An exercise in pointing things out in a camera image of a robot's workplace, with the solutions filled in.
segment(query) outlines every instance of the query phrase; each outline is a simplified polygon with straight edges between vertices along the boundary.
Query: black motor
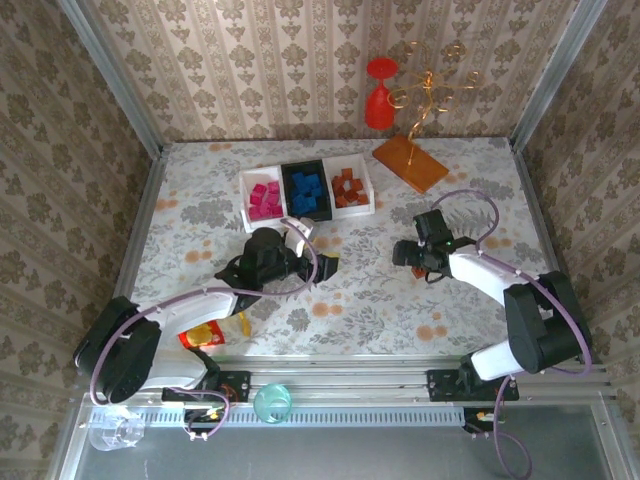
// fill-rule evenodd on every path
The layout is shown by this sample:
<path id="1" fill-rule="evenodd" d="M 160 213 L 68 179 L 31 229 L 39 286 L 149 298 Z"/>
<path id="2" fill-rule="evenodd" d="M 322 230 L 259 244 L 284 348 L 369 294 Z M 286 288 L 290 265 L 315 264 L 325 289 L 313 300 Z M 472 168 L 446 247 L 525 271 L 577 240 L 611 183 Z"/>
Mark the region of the black motor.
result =
<path id="1" fill-rule="evenodd" d="M 419 241 L 400 240 L 393 247 L 391 261 L 399 267 L 410 266 L 426 272 L 427 283 L 434 283 L 450 277 L 449 255 L 475 241 L 468 237 L 454 239 L 453 233 L 444 221 L 441 210 L 431 210 L 413 217 Z M 429 273 L 439 273 L 440 277 L 429 280 Z"/>

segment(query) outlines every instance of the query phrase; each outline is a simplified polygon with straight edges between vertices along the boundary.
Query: teal glass cup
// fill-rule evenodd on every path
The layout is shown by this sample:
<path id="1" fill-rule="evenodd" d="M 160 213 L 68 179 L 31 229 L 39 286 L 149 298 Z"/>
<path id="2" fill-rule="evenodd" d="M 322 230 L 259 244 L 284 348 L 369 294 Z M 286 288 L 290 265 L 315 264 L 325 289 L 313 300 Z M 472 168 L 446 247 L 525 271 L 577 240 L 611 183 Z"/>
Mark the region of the teal glass cup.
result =
<path id="1" fill-rule="evenodd" d="M 271 424 L 281 423 L 289 418 L 292 406 L 289 390 L 277 383 L 262 387 L 253 400 L 253 411 L 258 418 Z"/>

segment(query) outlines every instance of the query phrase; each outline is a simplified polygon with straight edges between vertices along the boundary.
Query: white tray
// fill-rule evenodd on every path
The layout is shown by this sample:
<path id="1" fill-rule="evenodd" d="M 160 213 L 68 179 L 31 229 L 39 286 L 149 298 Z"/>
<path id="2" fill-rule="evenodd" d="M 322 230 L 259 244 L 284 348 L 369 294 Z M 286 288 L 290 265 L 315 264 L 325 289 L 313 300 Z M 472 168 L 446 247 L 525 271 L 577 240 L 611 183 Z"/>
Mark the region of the white tray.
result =
<path id="1" fill-rule="evenodd" d="M 376 199 L 374 198 L 373 185 L 369 178 L 367 165 L 364 156 L 361 153 L 353 155 L 344 155 L 341 157 L 323 158 L 324 173 L 329 183 L 329 197 L 331 197 L 331 216 L 334 220 L 349 217 L 359 217 L 361 215 L 372 215 L 376 211 Z M 364 192 L 369 197 L 368 205 L 354 205 L 353 207 L 336 208 L 336 199 L 333 195 L 331 187 L 331 179 L 336 175 L 342 174 L 343 168 L 351 168 L 353 170 L 353 178 L 362 180 Z"/>

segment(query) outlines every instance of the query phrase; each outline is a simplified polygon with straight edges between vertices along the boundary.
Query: gold wire jewelry stand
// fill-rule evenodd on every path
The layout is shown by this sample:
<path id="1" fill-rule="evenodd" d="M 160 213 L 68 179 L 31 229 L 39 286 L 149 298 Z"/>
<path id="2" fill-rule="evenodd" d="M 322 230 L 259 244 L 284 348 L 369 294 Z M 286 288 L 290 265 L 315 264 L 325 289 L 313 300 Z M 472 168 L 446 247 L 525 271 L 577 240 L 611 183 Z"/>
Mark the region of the gold wire jewelry stand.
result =
<path id="1" fill-rule="evenodd" d="M 424 51 L 428 65 L 429 48 L 422 42 L 407 42 L 405 54 L 411 56 L 416 53 L 417 48 Z M 409 134 L 406 137 L 395 136 L 374 152 L 378 160 L 420 193 L 424 193 L 449 171 L 413 143 L 413 138 L 420 135 L 431 111 L 451 113 L 460 106 L 461 98 L 460 95 L 455 95 L 456 91 L 472 90 L 484 85 L 484 76 L 478 71 L 469 72 L 460 84 L 448 83 L 458 72 L 458 67 L 467 53 L 467 48 L 461 44 L 445 47 L 442 50 L 444 61 L 452 64 L 451 67 L 435 72 L 426 66 L 422 73 L 409 72 L 408 74 L 418 81 L 408 87 L 391 90 L 387 97 L 393 108 L 401 110 L 412 105 L 414 94 L 424 92 L 424 100 L 419 106 L 420 117 L 409 130 Z"/>

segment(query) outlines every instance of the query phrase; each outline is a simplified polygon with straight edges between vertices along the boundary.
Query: table surface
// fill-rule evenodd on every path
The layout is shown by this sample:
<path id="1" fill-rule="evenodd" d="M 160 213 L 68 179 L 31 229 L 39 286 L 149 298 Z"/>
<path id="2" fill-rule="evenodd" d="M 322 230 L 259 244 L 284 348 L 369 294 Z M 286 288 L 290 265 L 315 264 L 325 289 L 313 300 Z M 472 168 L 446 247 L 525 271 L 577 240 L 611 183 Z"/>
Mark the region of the table surface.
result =
<path id="1" fill-rule="evenodd" d="M 200 286 L 242 253 L 249 238 L 240 218 L 238 172 L 248 168 L 363 153 L 376 198 L 374 215 L 317 224 L 320 252 L 340 254 L 338 272 L 311 291 L 261 299 L 247 314 L 251 337 L 239 323 L 224 331 L 224 355 L 431 354 L 462 355 L 506 338 L 504 312 L 462 282 L 434 285 L 395 267 L 397 240 L 417 239 L 412 217 L 458 188 L 488 193 L 500 225 L 485 248 L 530 271 L 546 268 L 516 165 L 503 138 L 421 139 L 417 143 L 450 169 L 420 195 L 375 160 L 384 140 L 185 143 L 171 147 L 165 179 L 146 239 L 133 300 L 159 300 Z M 454 234 L 478 238 L 491 209 L 470 196 L 442 207 Z M 297 277 L 270 291 L 299 285 Z"/>

